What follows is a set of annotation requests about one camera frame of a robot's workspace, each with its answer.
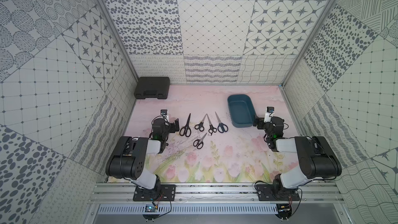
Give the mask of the large all-black scissors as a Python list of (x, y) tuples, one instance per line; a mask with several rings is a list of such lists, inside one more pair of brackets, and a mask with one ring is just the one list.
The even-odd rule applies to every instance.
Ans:
[(189, 114), (185, 126), (183, 126), (183, 127), (180, 129), (180, 131), (179, 131), (179, 135), (180, 135), (180, 136), (185, 136), (185, 137), (187, 137), (187, 138), (189, 138), (189, 137), (191, 136), (192, 131), (191, 131), (191, 128), (189, 127), (190, 118), (191, 118), (191, 114)]

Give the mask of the small black-handled scissors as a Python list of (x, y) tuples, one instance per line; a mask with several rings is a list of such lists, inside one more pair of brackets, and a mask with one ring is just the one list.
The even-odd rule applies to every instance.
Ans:
[(203, 132), (203, 131), (204, 131), (204, 121), (205, 121), (206, 116), (207, 116), (207, 114), (205, 114), (205, 116), (204, 116), (203, 119), (200, 121), (200, 123), (198, 123), (198, 124), (196, 124), (196, 125), (194, 126), (194, 128), (195, 128), (196, 130), (199, 130), (200, 132)]

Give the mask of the thin black hair scissors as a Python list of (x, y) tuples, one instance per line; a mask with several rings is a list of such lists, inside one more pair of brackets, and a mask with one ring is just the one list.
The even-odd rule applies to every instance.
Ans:
[(208, 116), (208, 115), (206, 115), (206, 116), (207, 116), (207, 120), (208, 120), (208, 123), (209, 123), (209, 130), (208, 130), (208, 132), (209, 132), (211, 135), (213, 135), (214, 133), (217, 132), (217, 128), (215, 128), (215, 127), (213, 126), (212, 122), (210, 121), (209, 116)]

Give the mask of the blue-handled scissors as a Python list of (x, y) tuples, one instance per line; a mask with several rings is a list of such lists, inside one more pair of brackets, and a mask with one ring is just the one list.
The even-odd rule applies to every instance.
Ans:
[(218, 127), (217, 127), (218, 132), (219, 133), (228, 132), (228, 130), (229, 130), (228, 126), (221, 121), (221, 119), (219, 118), (219, 116), (218, 116), (218, 114), (216, 112), (215, 112), (215, 114), (216, 114), (216, 118), (217, 118), (217, 121), (218, 121)]

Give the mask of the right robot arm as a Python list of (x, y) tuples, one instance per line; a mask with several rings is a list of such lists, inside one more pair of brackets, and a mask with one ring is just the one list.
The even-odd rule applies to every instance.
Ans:
[(264, 140), (271, 151), (295, 153), (298, 158), (298, 166), (275, 176), (274, 195), (295, 191), (314, 180), (334, 180), (341, 175), (341, 163), (323, 136), (284, 138), (285, 121), (279, 117), (255, 116), (253, 126), (265, 131)]

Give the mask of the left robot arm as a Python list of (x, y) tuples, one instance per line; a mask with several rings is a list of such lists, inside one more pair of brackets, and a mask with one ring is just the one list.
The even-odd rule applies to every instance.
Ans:
[(106, 175), (117, 179), (127, 179), (143, 190), (160, 193), (160, 179), (145, 169), (145, 159), (148, 154), (163, 153), (169, 134), (179, 130), (179, 119), (168, 122), (159, 116), (153, 120), (148, 138), (120, 137), (106, 163)]

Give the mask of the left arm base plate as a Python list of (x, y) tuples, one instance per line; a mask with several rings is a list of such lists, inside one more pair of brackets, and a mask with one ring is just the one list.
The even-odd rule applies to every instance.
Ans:
[(134, 202), (145, 201), (171, 201), (175, 200), (176, 185), (174, 184), (161, 184), (154, 189), (148, 190), (141, 187), (136, 187), (134, 192)]

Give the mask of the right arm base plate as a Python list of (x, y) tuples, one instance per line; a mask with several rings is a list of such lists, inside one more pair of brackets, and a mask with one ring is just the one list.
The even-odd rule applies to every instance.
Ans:
[(256, 184), (255, 190), (259, 201), (299, 201), (300, 194), (296, 189), (274, 189), (269, 184)]

